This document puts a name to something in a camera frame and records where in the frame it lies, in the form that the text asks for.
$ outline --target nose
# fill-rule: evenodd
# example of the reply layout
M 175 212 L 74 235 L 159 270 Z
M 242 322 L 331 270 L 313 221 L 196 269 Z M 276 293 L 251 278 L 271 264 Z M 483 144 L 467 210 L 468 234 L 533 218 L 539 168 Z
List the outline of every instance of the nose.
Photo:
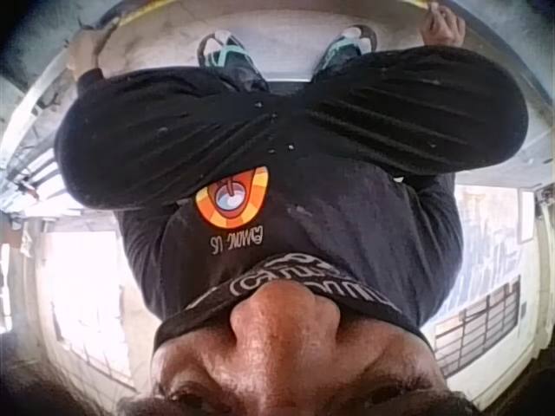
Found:
M 301 283 L 266 283 L 231 313 L 236 363 L 262 391 L 314 380 L 334 359 L 340 320 L 334 302 Z

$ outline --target black bandana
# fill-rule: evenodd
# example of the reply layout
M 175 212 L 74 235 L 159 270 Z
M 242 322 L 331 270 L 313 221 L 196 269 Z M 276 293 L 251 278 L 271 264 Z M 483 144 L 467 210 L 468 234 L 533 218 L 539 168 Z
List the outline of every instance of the black bandana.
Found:
M 389 322 L 428 340 L 388 298 L 354 280 L 319 258 L 301 253 L 269 258 L 244 275 L 208 290 L 185 310 L 165 320 L 154 338 L 154 351 L 173 338 L 186 334 L 254 293 L 264 283 L 276 279 L 302 283 L 316 295 L 379 321 Z

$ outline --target teal sneaker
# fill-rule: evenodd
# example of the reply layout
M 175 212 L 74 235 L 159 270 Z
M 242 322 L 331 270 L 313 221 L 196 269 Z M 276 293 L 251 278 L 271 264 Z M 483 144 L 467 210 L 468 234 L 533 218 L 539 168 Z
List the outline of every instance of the teal sneaker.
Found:
M 318 63 L 314 75 L 327 68 L 341 66 L 353 58 L 375 52 L 377 47 L 377 35 L 372 28 L 364 24 L 351 26 L 331 43 Z
M 202 68 L 222 68 L 247 91 L 269 90 L 243 44 L 228 30 L 218 30 L 205 37 L 200 42 L 197 57 Z

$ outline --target black jogger pants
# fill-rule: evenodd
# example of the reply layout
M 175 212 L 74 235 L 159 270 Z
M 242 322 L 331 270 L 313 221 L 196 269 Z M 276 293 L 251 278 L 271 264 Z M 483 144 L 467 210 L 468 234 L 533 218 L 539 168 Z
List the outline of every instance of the black jogger pants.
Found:
M 365 55 L 289 97 L 247 92 L 204 68 L 98 78 L 81 85 L 55 142 L 69 193 L 95 209 L 171 204 L 271 166 L 282 160 L 276 149 L 292 146 L 395 176 L 475 169 L 513 156 L 528 126 L 523 95 L 503 68 L 447 47 Z

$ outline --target leg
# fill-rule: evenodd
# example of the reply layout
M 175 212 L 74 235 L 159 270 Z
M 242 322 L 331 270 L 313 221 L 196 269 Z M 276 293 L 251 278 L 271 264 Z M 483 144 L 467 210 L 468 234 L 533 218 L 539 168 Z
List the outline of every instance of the leg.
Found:
M 68 192 L 86 206 L 171 204 L 264 164 L 278 100 L 246 93 L 213 68 L 122 75 L 100 81 L 70 108 L 56 158 Z
M 375 31 L 365 24 L 345 29 L 326 49 L 314 70 L 313 81 L 332 74 L 352 59 L 375 52 L 378 38 Z
M 260 74 L 243 44 L 227 30 L 205 37 L 197 51 L 202 68 L 221 68 L 241 83 L 246 91 L 269 92 L 268 82 Z
M 302 100 L 307 122 L 339 137 L 327 151 L 395 176 L 498 164 L 520 149 L 528 125 L 524 97 L 503 68 L 447 47 L 367 54 L 325 69 Z

